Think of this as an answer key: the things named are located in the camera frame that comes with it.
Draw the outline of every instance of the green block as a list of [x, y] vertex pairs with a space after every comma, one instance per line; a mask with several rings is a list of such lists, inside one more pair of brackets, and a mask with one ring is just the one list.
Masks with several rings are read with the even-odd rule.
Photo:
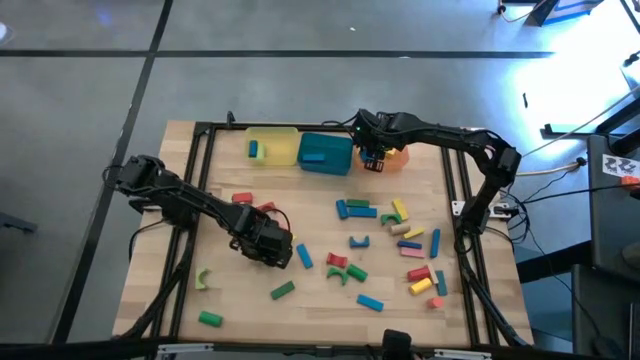
[[393, 220], [396, 224], [402, 224], [402, 217], [400, 214], [382, 214], [380, 215], [380, 222], [385, 225], [389, 220]]
[[353, 265], [353, 264], [349, 264], [349, 267], [347, 268], [347, 274], [353, 276], [354, 278], [356, 278], [356, 280], [360, 281], [360, 282], [364, 282], [365, 280], [367, 280], [367, 272], [360, 269], [359, 267]]
[[288, 283], [286, 283], [286, 284], [280, 286], [279, 288], [273, 290], [271, 292], [271, 298], [273, 300], [277, 300], [278, 298], [281, 298], [282, 296], [290, 293], [295, 288], [296, 287], [293, 285], [293, 281], [289, 281]]
[[369, 207], [369, 200], [347, 199], [347, 206], [351, 206], [351, 207]]
[[211, 325], [213, 327], [222, 326], [222, 319], [223, 319], [222, 316], [216, 315], [213, 313], [208, 313], [206, 311], [200, 312], [200, 316], [198, 317], [199, 322], [203, 324]]
[[347, 280], [349, 280], [349, 275], [342, 272], [340, 269], [330, 267], [329, 271], [327, 272], [327, 277], [329, 278], [333, 275], [340, 275], [340, 277], [342, 278], [342, 286], [344, 286], [347, 283]]

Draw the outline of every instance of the concrete floor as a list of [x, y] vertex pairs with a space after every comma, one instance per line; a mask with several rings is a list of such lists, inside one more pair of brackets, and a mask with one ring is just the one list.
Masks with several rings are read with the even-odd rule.
[[[0, 47], [0, 211], [37, 222], [36, 235], [0, 230], [1, 342], [47, 341], [64, 304], [85, 231], [144, 58], [5, 57], [2, 50], [148, 50], [164, 1], [0, 0], [14, 38]], [[176, 2], [160, 50], [457, 51], [454, 58], [155, 58], [128, 154], [157, 154], [167, 120], [317, 123], [359, 107], [430, 122], [488, 127], [527, 152], [548, 122], [581, 123], [628, 90], [619, 65], [637, 33], [621, 4], [540, 28], [493, 16], [495, 1], [192, 0]], [[515, 17], [530, 7], [510, 8]], [[494, 52], [517, 51], [493, 59]], [[529, 106], [524, 107], [522, 94]], [[522, 171], [584, 156], [563, 141]], [[526, 197], [554, 176], [519, 179]], [[549, 190], [587, 186], [586, 169]], [[583, 209], [567, 223], [567, 209]], [[532, 205], [545, 251], [590, 236], [586, 195]], [[139, 215], [115, 195], [70, 341], [111, 335]], [[519, 260], [537, 256], [530, 242]], [[570, 301], [553, 280], [524, 286], [532, 326], [570, 340]], [[555, 301], [536, 297], [544, 288]]]

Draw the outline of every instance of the yellow cylinder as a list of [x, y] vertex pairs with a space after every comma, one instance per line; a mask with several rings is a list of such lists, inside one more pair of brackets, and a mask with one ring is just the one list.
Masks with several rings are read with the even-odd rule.
[[431, 287], [431, 279], [426, 278], [426, 279], [422, 279], [420, 281], [418, 281], [417, 283], [411, 285], [409, 287], [409, 292], [411, 293], [411, 295], [418, 295], [421, 292], [427, 290], [428, 288]]

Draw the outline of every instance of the blue block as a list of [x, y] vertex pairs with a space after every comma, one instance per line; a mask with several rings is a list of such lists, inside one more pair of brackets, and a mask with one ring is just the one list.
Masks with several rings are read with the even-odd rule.
[[324, 162], [324, 154], [304, 154], [302, 162]]
[[364, 305], [375, 311], [382, 311], [382, 309], [384, 309], [384, 304], [382, 302], [362, 294], [358, 295], [358, 304]]
[[398, 241], [399, 247], [410, 247], [412, 249], [422, 249], [422, 244], [411, 241]]
[[336, 201], [336, 208], [338, 209], [338, 216], [340, 216], [340, 219], [344, 220], [349, 217], [349, 214], [347, 213], [347, 203], [344, 200]]
[[255, 140], [249, 141], [249, 157], [256, 157], [258, 155], [258, 142]]
[[349, 236], [349, 247], [352, 249], [355, 247], [369, 247], [369, 235], [365, 236], [362, 242], [357, 242], [353, 236]]
[[436, 270], [436, 276], [438, 277], [438, 284], [436, 284], [438, 296], [447, 295], [447, 283], [444, 281], [444, 273], [440, 270]]
[[430, 258], [435, 259], [438, 257], [438, 246], [440, 246], [440, 229], [433, 230], [433, 240], [431, 240], [431, 254]]
[[309, 252], [307, 251], [307, 247], [304, 244], [300, 244], [296, 246], [296, 250], [298, 251], [298, 255], [300, 255], [300, 260], [302, 260], [302, 264], [305, 269], [308, 269], [313, 266], [313, 262], [311, 261], [311, 256], [309, 256]]
[[349, 216], [354, 217], [378, 217], [378, 209], [376, 208], [349, 208]]

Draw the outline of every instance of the white cable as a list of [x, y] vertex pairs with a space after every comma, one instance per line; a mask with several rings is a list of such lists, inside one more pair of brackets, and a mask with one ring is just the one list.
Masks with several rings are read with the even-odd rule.
[[557, 138], [553, 139], [552, 141], [550, 141], [550, 142], [548, 142], [548, 143], [546, 143], [546, 144], [544, 144], [544, 145], [542, 145], [542, 146], [539, 146], [539, 147], [537, 147], [537, 148], [535, 148], [535, 149], [533, 149], [533, 150], [529, 151], [528, 153], [526, 153], [526, 154], [522, 155], [522, 158], [525, 158], [525, 157], [527, 157], [527, 156], [529, 156], [529, 155], [533, 154], [533, 153], [534, 153], [534, 152], [536, 152], [536, 151], [542, 150], [542, 149], [544, 149], [545, 147], [547, 147], [547, 146], [549, 146], [549, 145], [553, 144], [554, 142], [556, 142], [556, 141], [558, 141], [558, 140], [561, 140], [561, 139], [566, 138], [567, 136], [571, 136], [571, 135], [573, 135], [573, 133], [575, 133], [576, 131], [578, 131], [578, 130], [582, 129], [583, 127], [585, 127], [585, 126], [587, 126], [587, 125], [589, 125], [589, 124], [591, 124], [591, 123], [592, 123], [592, 122], [594, 122], [596, 119], [598, 119], [600, 116], [602, 116], [602, 115], [606, 114], [607, 112], [609, 112], [609, 110], [613, 109], [616, 105], [620, 104], [620, 103], [622, 102], [622, 100], [624, 100], [624, 99], [626, 99], [627, 97], [629, 97], [629, 95], [633, 94], [633, 93], [634, 93], [634, 92], [636, 92], [638, 89], [640, 89], [640, 85], [638, 85], [638, 86], [634, 87], [633, 89], [631, 89], [631, 90], [630, 90], [628, 93], [626, 93], [623, 97], [621, 97], [621, 98], [620, 98], [620, 99], [618, 99], [616, 102], [614, 102], [613, 104], [611, 104], [608, 108], [604, 109], [600, 114], [596, 115], [593, 119], [591, 119], [591, 120], [587, 121], [586, 123], [584, 123], [584, 124], [582, 124], [582, 125], [578, 126], [578, 127], [577, 127], [577, 128], [575, 128], [575, 129], [573, 129], [573, 130], [569, 131], [568, 133], [566, 133], [566, 134], [564, 134], [564, 135], [562, 135], [562, 136], [559, 136], [559, 137], [557, 137]]
[[540, 171], [528, 171], [528, 172], [522, 172], [522, 173], [517, 173], [516, 176], [535, 176], [535, 175], [546, 175], [546, 174], [552, 174], [554, 172], [558, 172], [558, 171], [562, 171], [562, 170], [575, 170], [577, 168], [580, 167], [580, 164], [578, 164], [577, 162], [572, 162], [571, 164], [565, 165], [565, 166], [561, 166], [559, 168], [555, 168], [555, 169], [550, 169], [550, 170], [540, 170]]

